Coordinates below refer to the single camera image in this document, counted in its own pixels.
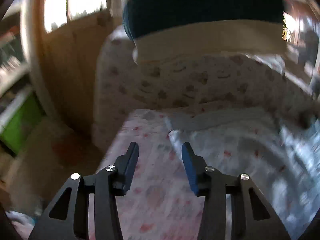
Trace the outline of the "light blue Hello Kitty pants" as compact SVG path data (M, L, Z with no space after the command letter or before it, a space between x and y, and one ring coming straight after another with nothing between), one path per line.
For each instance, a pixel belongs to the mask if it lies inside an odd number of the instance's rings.
M248 174L292 239L319 210L319 118L296 124L261 108L226 109L165 118L177 154L183 143L224 174Z

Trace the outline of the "bear print headboard cushion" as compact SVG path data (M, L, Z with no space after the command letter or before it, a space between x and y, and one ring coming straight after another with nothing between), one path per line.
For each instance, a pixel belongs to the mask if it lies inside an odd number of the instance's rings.
M284 74L245 55L176 57L137 64L134 43L117 27L101 46L96 67L93 143L106 151L137 109L261 106L296 120L319 115L319 103Z

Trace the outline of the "green storage bin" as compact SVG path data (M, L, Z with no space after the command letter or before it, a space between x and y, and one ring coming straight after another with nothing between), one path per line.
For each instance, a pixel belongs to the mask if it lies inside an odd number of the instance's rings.
M17 156L43 116L34 93L19 95L1 114L1 146L11 156Z

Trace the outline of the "white shelf unit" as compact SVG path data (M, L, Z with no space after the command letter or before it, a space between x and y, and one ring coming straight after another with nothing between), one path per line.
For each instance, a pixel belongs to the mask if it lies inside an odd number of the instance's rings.
M20 29L10 27L1 35L1 131L33 93L30 67L22 51Z

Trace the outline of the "striped hanging towel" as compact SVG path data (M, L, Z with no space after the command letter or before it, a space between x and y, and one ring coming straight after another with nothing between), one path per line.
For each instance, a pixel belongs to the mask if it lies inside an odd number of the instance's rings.
M121 0L138 64L182 55L282 54L283 0Z

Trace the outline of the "wooden window frame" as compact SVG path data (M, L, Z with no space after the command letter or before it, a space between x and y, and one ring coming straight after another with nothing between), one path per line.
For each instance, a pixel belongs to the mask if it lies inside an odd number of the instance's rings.
M113 30L111 0L25 0L21 38L45 113L77 133L93 125L97 58Z

